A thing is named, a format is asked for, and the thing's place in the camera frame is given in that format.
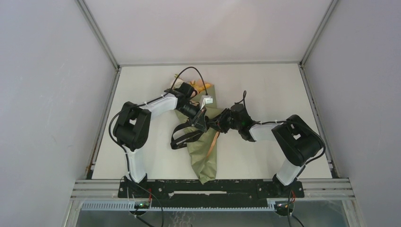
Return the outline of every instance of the olive green fabric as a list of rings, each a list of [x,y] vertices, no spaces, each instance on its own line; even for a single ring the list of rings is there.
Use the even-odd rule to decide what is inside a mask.
[[[192,98],[192,101],[199,102],[201,95],[204,94],[204,91],[200,92],[197,96]],[[208,95],[213,98],[213,103],[206,105],[206,116],[208,116],[209,118],[213,118],[222,112],[222,110],[217,109],[216,92],[214,86],[208,88]],[[175,111],[175,113],[177,114],[180,123],[184,123],[187,121],[187,116],[183,115],[177,110]],[[196,130],[197,129],[194,127],[188,127],[184,129],[184,132],[187,134]],[[198,141],[187,144],[188,153],[191,157],[192,169],[202,184],[206,183],[207,181],[216,179],[217,142],[213,147],[213,150],[210,153],[209,157],[206,158],[216,133],[216,130],[209,128],[209,130],[204,133]]]

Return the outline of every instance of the white table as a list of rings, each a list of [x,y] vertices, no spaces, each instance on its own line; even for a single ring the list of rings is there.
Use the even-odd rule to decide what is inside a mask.
[[[123,67],[108,117],[131,101],[143,103],[170,87],[174,74],[186,66]],[[316,123],[296,64],[200,65],[196,68],[216,88],[219,108],[229,108],[247,90],[246,107],[256,121],[284,120],[298,114],[317,132]],[[199,79],[194,70],[182,74],[184,81]],[[144,146],[148,179],[197,179],[187,149],[172,150],[170,137],[179,124],[174,111],[164,113],[150,125]],[[217,143],[217,179],[272,178],[285,156],[275,140],[247,142],[237,131],[220,135]],[[96,160],[93,179],[120,179],[127,172],[124,152],[107,131]],[[301,178],[331,178],[325,157],[310,163]]]

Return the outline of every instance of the black strap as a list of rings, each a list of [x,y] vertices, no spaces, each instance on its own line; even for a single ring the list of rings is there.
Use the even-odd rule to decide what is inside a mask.
[[[197,140],[199,140],[199,138],[202,136],[203,132],[200,130],[197,131],[193,131],[190,133],[187,133],[183,136],[178,137],[177,139],[174,139],[174,133],[176,133],[177,131],[181,130],[181,129],[185,129],[191,127],[190,124],[188,123],[182,123],[179,124],[173,131],[173,134],[171,135],[171,149],[173,150],[177,150],[180,148],[186,148],[187,147],[187,143],[192,143],[195,142]]]

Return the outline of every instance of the robotic arm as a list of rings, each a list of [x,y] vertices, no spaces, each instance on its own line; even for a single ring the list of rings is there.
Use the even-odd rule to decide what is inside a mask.
[[[321,138],[297,115],[289,117],[286,121],[259,123],[251,119],[243,104],[235,103],[231,108],[209,119],[205,115],[204,104],[211,101],[210,96],[203,96],[202,104],[195,105],[191,102],[194,88],[187,83],[165,92],[161,97],[142,105],[126,102],[114,126],[113,135],[117,138],[117,143],[129,148],[126,152],[126,176],[136,183],[146,178],[141,148],[148,139],[150,121],[174,109],[186,115],[188,123],[202,132],[209,128],[221,133],[234,129],[238,130],[244,140],[250,142],[271,139],[273,135],[286,156],[281,169],[273,178],[282,187],[295,182],[305,168],[307,160],[314,157],[324,146]]]

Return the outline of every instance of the orange strap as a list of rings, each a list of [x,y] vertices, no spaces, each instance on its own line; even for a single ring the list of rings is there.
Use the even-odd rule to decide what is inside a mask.
[[[215,146],[216,141],[217,141],[217,138],[218,138],[219,135],[220,135],[220,132],[216,132],[216,134],[214,135],[213,142],[212,142],[212,144],[210,145],[209,152],[208,152],[208,154],[206,155],[206,158],[208,158],[209,155],[211,154],[211,152],[212,152],[212,150],[213,150],[213,147]]]

